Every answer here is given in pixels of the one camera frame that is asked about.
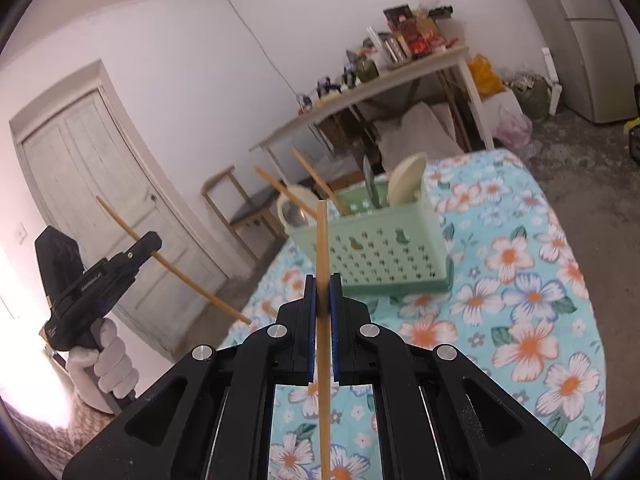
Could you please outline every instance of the floral tablecloth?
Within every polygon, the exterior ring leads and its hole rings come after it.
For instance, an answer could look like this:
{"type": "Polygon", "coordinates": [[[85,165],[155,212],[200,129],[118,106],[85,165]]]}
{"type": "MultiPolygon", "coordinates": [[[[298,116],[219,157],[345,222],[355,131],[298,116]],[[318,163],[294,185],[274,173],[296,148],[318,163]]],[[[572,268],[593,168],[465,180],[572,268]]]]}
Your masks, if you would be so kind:
{"type": "MultiPolygon", "coordinates": [[[[438,161],[424,175],[455,263],[451,293],[354,296],[407,343],[451,343],[571,446],[593,470],[605,362],[589,293],[558,218],[507,150],[438,161]]],[[[275,321],[303,295],[311,261],[287,242],[222,346],[275,321]]],[[[332,479],[382,477],[370,386],[332,385],[332,479]]],[[[319,478],[318,386],[278,386],[270,478],[319,478]]]]}

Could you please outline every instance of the green plastic basket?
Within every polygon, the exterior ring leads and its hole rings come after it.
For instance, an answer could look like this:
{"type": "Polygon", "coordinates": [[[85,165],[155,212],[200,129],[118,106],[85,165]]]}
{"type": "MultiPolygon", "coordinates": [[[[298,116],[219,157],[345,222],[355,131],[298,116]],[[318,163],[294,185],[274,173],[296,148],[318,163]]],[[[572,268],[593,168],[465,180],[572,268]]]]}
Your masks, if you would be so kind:
{"type": "MultiPolygon", "coordinates": [[[[417,294],[451,290],[453,262],[447,256],[429,197],[389,207],[387,183],[376,183],[382,209],[373,209],[360,186],[337,193],[354,214],[329,221],[331,272],[340,272],[347,294],[417,294]]],[[[316,260],[316,226],[292,228],[293,241],[316,260]]]]}

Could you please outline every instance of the wooden chopstick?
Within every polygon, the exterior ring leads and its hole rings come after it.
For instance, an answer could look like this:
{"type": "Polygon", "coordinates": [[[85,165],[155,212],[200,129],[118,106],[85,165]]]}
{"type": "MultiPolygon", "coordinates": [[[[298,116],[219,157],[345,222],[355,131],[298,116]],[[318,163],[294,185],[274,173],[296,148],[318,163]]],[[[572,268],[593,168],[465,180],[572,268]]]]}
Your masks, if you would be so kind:
{"type": "Polygon", "coordinates": [[[321,480],[330,480],[331,453],[331,325],[329,318],[329,233],[326,201],[318,202],[316,232],[316,348],[318,356],[318,412],[320,420],[321,480]]]}
{"type": "MultiPolygon", "coordinates": [[[[136,232],[131,227],[129,227],[127,225],[127,223],[118,215],[118,213],[116,213],[111,208],[111,206],[109,204],[107,204],[104,201],[104,199],[101,196],[97,196],[97,197],[95,197],[95,199],[98,201],[98,204],[100,204],[100,206],[102,206],[102,208],[114,220],[114,222],[116,222],[116,224],[118,224],[120,227],[122,227],[131,238],[133,238],[135,241],[140,240],[140,237],[136,234],[136,232]]],[[[167,261],[167,259],[165,259],[164,256],[161,256],[160,254],[156,253],[155,251],[152,251],[151,255],[156,260],[158,260],[158,262],[160,262],[160,264],[166,270],[168,270],[170,273],[172,273],[175,276],[177,276],[178,279],[182,280],[185,284],[189,285],[193,290],[195,290],[201,296],[206,298],[206,300],[209,300],[214,306],[216,306],[220,310],[226,312],[231,317],[234,317],[234,318],[236,318],[236,319],[238,319],[238,320],[240,320],[240,321],[242,321],[244,323],[247,323],[247,325],[251,325],[251,320],[247,316],[244,316],[243,314],[238,312],[236,309],[234,309],[232,306],[230,306],[229,304],[226,304],[224,301],[220,300],[219,297],[214,296],[210,292],[207,292],[200,285],[198,285],[196,282],[194,282],[189,276],[187,276],[186,274],[183,274],[181,270],[177,269],[177,267],[175,267],[171,263],[169,263],[169,261],[167,261]]]]}
{"type": "Polygon", "coordinates": [[[318,222],[318,215],[316,212],[311,209],[303,200],[300,200],[297,196],[295,196],[292,192],[290,192],[286,186],[283,186],[276,179],[274,179],[269,173],[264,171],[260,166],[255,167],[255,173],[260,175],[264,180],[267,181],[268,184],[271,184],[273,188],[279,192],[281,192],[284,196],[286,196],[289,200],[291,200],[295,205],[297,205],[300,209],[304,210],[311,218],[313,218],[316,222],[318,222]]]}
{"type": "Polygon", "coordinates": [[[308,174],[311,175],[312,179],[316,181],[316,184],[318,184],[318,186],[320,186],[322,191],[324,191],[326,193],[326,195],[329,197],[329,199],[335,204],[335,206],[340,211],[340,214],[342,216],[349,216],[351,214],[351,212],[349,211],[347,206],[345,206],[342,202],[340,202],[340,199],[338,199],[338,197],[335,195],[334,191],[322,179],[322,177],[316,172],[316,170],[314,170],[314,168],[311,166],[311,164],[309,164],[306,161],[306,158],[302,155],[302,153],[300,153],[296,148],[291,150],[291,153],[293,153],[293,156],[295,156],[296,159],[298,160],[298,162],[300,164],[302,164],[302,166],[305,168],[305,170],[307,170],[308,174]]]}

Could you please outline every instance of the metal screw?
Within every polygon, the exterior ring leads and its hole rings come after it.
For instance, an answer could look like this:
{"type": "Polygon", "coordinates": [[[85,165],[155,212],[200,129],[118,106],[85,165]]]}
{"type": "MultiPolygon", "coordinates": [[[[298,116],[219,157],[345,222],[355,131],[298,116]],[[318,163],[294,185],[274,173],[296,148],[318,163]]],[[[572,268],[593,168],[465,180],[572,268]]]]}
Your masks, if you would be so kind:
{"type": "Polygon", "coordinates": [[[436,354],[440,359],[444,359],[445,361],[453,361],[458,355],[458,351],[453,348],[453,346],[442,345],[439,346],[436,350],[436,354]]]}
{"type": "Polygon", "coordinates": [[[287,335],[287,327],[284,325],[271,325],[267,329],[267,334],[271,337],[283,337],[287,335]]]}
{"type": "Polygon", "coordinates": [[[360,333],[364,337],[375,337],[380,333],[380,329],[376,325],[367,323],[366,325],[360,327],[360,333]]]}
{"type": "Polygon", "coordinates": [[[208,345],[196,346],[196,348],[191,351],[191,357],[196,359],[196,361],[207,361],[212,355],[213,350],[208,345]]]}

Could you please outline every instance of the table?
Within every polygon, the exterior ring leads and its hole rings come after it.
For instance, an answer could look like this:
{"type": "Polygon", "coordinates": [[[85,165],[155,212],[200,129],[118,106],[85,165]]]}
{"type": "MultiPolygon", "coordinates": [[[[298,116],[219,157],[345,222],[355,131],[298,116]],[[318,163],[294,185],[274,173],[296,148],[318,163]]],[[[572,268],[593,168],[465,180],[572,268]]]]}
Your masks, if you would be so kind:
{"type": "Polygon", "coordinates": [[[488,150],[490,150],[494,147],[494,140],[491,129],[488,126],[480,94],[478,93],[478,89],[476,88],[471,72],[466,65],[468,50],[468,46],[454,46],[444,52],[431,54],[428,57],[413,61],[396,70],[382,73],[380,77],[377,77],[372,81],[362,83],[353,90],[346,91],[340,96],[326,101],[322,106],[315,106],[308,113],[293,118],[275,130],[271,135],[250,147],[249,151],[252,152],[259,148],[262,149],[271,158],[278,174],[288,185],[290,182],[287,180],[287,175],[271,149],[271,146],[274,143],[292,135],[301,128],[315,126],[336,112],[344,110],[345,108],[353,107],[353,105],[366,101],[367,99],[370,99],[382,92],[396,88],[410,81],[418,80],[427,75],[455,67],[460,70],[462,81],[469,94],[470,108],[476,122],[476,126],[478,127],[478,132],[480,133],[482,140],[484,140],[484,145],[488,150]]]}
{"type": "MultiPolygon", "coordinates": [[[[423,182],[455,263],[451,293],[355,299],[407,343],[455,345],[593,470],[604,424],[604,352],[584,279],[544,194],[507,150],[440,161],[423,182]]],[[[313,272],[287,242],[243,311],[251,326],[236,322],[223,346],[274,322],[281,304],[302,297],[313,272]]],[[[371,387],[334,384],[332,395],[332,463],[351,480],[379,479],[371,387]]],[[[315,384],[277,387],[271,477],[313,478],[317,418],[315,384]]]]}

